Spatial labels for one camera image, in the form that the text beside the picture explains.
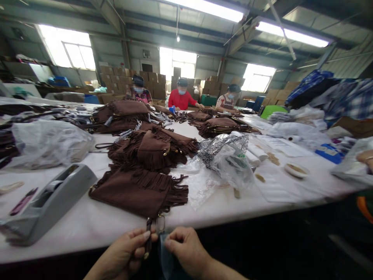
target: fingernail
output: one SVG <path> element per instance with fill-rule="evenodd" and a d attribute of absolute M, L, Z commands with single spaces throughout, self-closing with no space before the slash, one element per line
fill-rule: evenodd
<path fill-rule="evenodd" d="M 150 236 L 150 231 L 147 231 L 144 233 L 145 240 L 148 240 L 149 236 Z"/>

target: fluorescent light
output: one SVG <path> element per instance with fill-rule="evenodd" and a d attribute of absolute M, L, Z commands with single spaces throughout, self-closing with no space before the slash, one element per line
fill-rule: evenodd
<path fill-rule="evenodd" d="M 281 37 L 284 36 L 284 33 L 281 27 L 264 22 L 264 21 L 261 21 L 256 29 L 259 31 L 268 32 L 268 33 L 271 33 L 277 36 L 281 36 Z M 321 40 L 321 39 L 318 39 L 312 36 L 308 36 L 308 35 L 305 35 L 299 32 L 295 32 L 295 31 L 292 31 L 286 28 L 285 28 L 285 34 L 291 40 L 302 42 L 308 45 L 313 45 L 315 47 L 326 47 L 330 43 L 328 41 Z"/>
<path fill-rule="evenodd" d="M 227 20 L 231 20 L 234 22 L 239 22 L 242 20 L 243 13 L 237 12 L 236 10 L 232 10 L 226 7 L 219 6 L 217 4 L 213 4 L 207 2 L 205 0 L 165 0 L 167 2 L 171 2 L 174 4 L 178 4 L 187 8 L 191 8 L 200 12 L 204 12 L 207 14 L 212 14 L 214 16 L 218 16 L 220 18 L 224 18 Z"/>

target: red shirt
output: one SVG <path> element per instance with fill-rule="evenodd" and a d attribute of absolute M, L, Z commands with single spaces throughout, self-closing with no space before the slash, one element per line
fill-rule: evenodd
<path fill-rule="evenodd" d="M 178 89 L 174 89 L 171 91 L 170 98 L 168 99 L 168 107 L 179 107 L 180 110 L 187 110 L 188 109 L 188 103 L 190 103 L 192 106 L 196 104 L 197 101 L 195 101 L 189 94 L 189 92 L 185 92 L 185 94 L 180 95 Z"/>

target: plaid fabric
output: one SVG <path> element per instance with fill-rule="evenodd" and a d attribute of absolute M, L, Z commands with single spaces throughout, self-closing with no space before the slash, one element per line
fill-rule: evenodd
<path fill-rule="evenodd" d="M 318 85 L 324 79 L 330 79 L 330 78 L 333 78 L 333 76 L 334 74 L 329 71 L 313 70 L 311 73 L 308 74 L 307 77 L 305 77 L 301 81 L 298 87 L 294 89 L 292 93 L 290 93 L 290 95 L 285 101 L 285 104 L 288 104 L 290 101 L 292 101 L 294 98 L 304 93 L 306 90 Z"/>
<path fill-rule="evenodd" d="M 351 91 L 341 93 L 323 106 L 325 120 L 337 120 L 347 116 L 365 120 L 373 118 L 373 80 L 366 79 L 356 83 Z"/>

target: window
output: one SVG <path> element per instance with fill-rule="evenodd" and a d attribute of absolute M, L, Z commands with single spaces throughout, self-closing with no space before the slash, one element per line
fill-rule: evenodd
<path fill-rule="evenodd" d="M 88 33 L 41 24 L 37 27 L 55 65 L 96 69 Z"/>
<path fill-rule="evenodd" d="M 248 64 L 244 74 L 244 91 L 265 92 L 276 69 L 256 64 Z"/>
<path fill-rule="evenodd" d="M 174 67 L 181 68 L 182 77 L 194 79 L 197 54 L 161 47 L 159 48 L 159 60 L 160 73 L 166 75 L 166 80 L 171 80 Z"/>

